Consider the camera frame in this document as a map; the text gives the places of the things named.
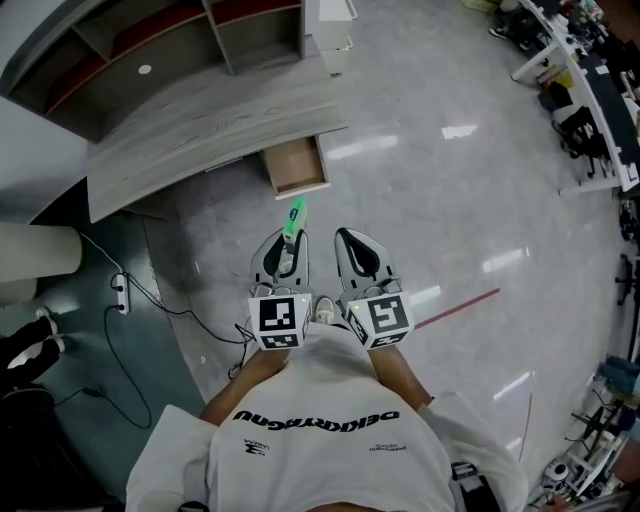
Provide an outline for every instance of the electrical cable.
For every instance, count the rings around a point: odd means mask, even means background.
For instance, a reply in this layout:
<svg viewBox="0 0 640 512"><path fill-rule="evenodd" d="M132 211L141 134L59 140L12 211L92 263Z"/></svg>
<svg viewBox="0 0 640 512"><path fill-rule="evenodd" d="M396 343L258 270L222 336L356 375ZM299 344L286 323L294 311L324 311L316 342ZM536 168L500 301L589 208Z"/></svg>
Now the electrical cable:
<svg viewBox="0 0 640 512"><path fill-rule="evenodd" d="M109 256L109 253L107 253L107 251L105 251L102 247L100 247L97 243L95 243L91 238L89 238L87 235L85 235L82 231L78 231L78 233L80 233L80 236L85 238L86 240L89 241L89 243L91 245L93 245L96 249L98 249L102 254L104 254L107 259L113 263L116 267L118 267L118 270L121 273L124 273L124 268L122 268L122 265L120 265L120 263L118 263L116 260L114 260L111 256Z"/></svg>
<svg viewBox="0 0 640 512"><path fill-rule="evenodd" d="M231 368L229 368L229 371L227 371L227 377L229 377L229 380L233 380L238 376L238 373L240 373L240 370L242 370L242 366L244 365L244 358L247 355L247 346L249 345L249 342L256 340L256 337L253 335L253 333L247 330L247 324L249 323L250 319L251 317L248 317L245 320L244 327L240 327L238 324L235 324L236 329L244 338L244 349L242 351L242 357L240 358L240 360Z"/></svg>
<svg viewBox="0 0 640 512"><path fill-rule="evenodd" d="M145 399L144 395L142 394L142 391L140 391L140 388L136 384L136 381L133 380L133 377L131 377L131 375L127 371L127 368L124 366L124 364L120 360L120 357L118 357L118 353L113 348L113 344L111 343L111 338L109 337L109 329L108 329L108 326L107 326L107 317L109 315L109 311L111 311L112 309L115 309L117 311L119 309L119 307L118 306L107 306L104 309L104 314L103 314L103 317L102 317L103 323L104 323L104 335L107 338L107 343L109 344L109 349L111 350L111 353L113 354L113 357L115 358L117 363L120 365L120 368L122 369L122 372L126 375L127 379L129 379L129 382L131 382L131 385L135 388L136 392L138 393L138 396L140 397L140 400L142 401L142 404L144 405L145 409L147 410L147 423L144 424L144 425L140 425L139 423L134 422L128 416L126 416L122 412L122 410L116 404L114 404L111 401L111 399L109 397L107 397L103 393L100 393L100 392L98 392L98 393L102 396L102 398L104 398L105 400L110 402L111 405L113 407L115 407L118 410L118 412L120 412L120 414L122 414L122 416L129 421L129 423L131 423L135 427L139 428L140 430L148 430L148 429L151 428L151 423L152 423L151 408L149 407L149 404L147 403L147 400Z"/></svg>
<svg viewBox="0 0 640 512"><path fill-rule="evenodd" d="M193 319L198 323L198 325L200 325L200 327L202 327L205 331L207 331L212 337L214 337L215 339L217 339L218 341L222 341L223 343L229 343L231 345L244 345L246 342L245 341L234 341L234 340L228 340L226 338L223 338L221 336L218 336L216 333L214 333L211 329L209 329L201 320L200 318L198 318L198 315L196 315L194 313L194 311L192 309L186 309L184 311L172 311L166 307L164 307L162 304L160 304L160 302L158 302L158 300L151 295L151 292L149 290L147 290L146 288L144 288L139 282L138 280L132 276L131 274L129 274L128 272L121 272L119 274L115 274L112 278L111 278L111 288L113 288L114 290L117 290L117 287L113 286L113 279L115 277L117 277L118 275L122 275L124 276L133 286L135 286L138 291L140 293L142 293L142 295L144 295L146 297L146 299L151 302L155 307L157 307L158 309L161 309L162 311L164 311L165 313L168 313L170 315L173 316L183 316L183 315L191 315L193 317Z"/></svg>
<svg viewBox="0 0 640 512"><path fill-rule="evenodd" d="M59 407L61 406L63 403L68 402L69 400L71 400L74 396L79 395L80 393L84 393L84 389L79 389L73 393L71 393L67 398L60 400L59 402L56 402L54 407Z"/></svg>
<svg viewBox="0 0 640 512"><path fill-rule="evenodd" d="M611 407L613 404L608 404L606 403L603 399L602 399L602 395L600 393L598 393L595 389L592 389L591 391L593 391L595 393L595 395L598 397L598 400L600 400L600 403L602 404L602 406L609 410L609 407Z"/></svg>
<svg viewBox="0 0 640 512"><path fill-rule="evenodd" d="M129 423L131 423L131 425L133 425L134 427L139 428L140 430L149 430L149 428L151 427L151 425L146 426L146 425L140 425L138 423L136 423L135 421L133 421L122 409L120 409L120 407L118 407L113 400L111 400L111 398L109 398L107 395L105 395L104 393L102 393L101 391L98 391L96 389L91 389L91 388L82 388L82 389L78 389L77 391L71 393L67 398L65 398L64 400L60 400L59 402L57 402L54 405L54 408L61 406L62 404L64 404L65 402L68 402L69 400L71 400L73 397L75 397L76 395L79 395L80 393L84 393L87 396L90 396L92 398L102 398L104 400L106 400L107 402L109 402L109 404L111 405L111 407L113 407L116 411L118 411L118 413L120 414L120 416L122 416L126 421L128 421Z"/></svg>

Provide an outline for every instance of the white power strip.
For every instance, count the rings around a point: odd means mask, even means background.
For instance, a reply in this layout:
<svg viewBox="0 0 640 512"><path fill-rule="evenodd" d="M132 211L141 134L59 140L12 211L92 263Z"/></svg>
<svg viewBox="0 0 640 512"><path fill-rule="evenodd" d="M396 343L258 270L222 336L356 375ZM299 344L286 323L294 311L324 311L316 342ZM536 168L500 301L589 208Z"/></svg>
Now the white power strip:
<svg viewBox="0 0 640 512"><path fill-rule="evenodd" d="M116 289L118 291L118 312L128 315L131 311L129 304L129 282L125 276L118 274L116 277Z"/></svg>

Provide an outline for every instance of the open drawer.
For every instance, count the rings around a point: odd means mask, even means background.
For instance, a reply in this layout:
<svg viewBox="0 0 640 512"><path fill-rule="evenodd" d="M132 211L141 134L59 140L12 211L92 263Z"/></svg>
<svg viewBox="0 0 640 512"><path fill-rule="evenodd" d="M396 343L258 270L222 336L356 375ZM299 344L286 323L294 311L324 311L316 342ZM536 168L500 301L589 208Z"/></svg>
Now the open drawer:
<svg viewBox="0 0 640 512"><path fill-rule="evenodd" d="M325 173L320 137L297 139L262 152L276 199L331 186Z"/></svg>

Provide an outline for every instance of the wooden desk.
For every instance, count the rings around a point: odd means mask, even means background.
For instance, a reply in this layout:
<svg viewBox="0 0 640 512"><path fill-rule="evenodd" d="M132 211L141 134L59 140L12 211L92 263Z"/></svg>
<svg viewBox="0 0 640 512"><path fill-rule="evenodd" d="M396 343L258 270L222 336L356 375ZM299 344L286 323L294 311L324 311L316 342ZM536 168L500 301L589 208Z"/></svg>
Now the wooden desk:
<svg viewBox="0 0 640 512"><path fill-rule="evenodd" d="M196 173L346 127L317 47L309 54L235 77L208 69L141 105L90 150L91 221Z"/></svg>

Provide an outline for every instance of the wall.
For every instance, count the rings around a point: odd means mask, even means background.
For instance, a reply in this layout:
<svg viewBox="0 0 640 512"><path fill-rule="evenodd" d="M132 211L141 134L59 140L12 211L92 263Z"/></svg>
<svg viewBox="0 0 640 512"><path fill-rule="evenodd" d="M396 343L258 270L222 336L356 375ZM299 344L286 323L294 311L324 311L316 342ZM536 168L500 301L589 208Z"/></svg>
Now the wall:
<svg viewBox="0 0 640 512"><path fill-rule="evenodd" d="M64 0L5 0L0 71ZM0 220L29 222L83 177L87 142L0 98Z"/></svg>

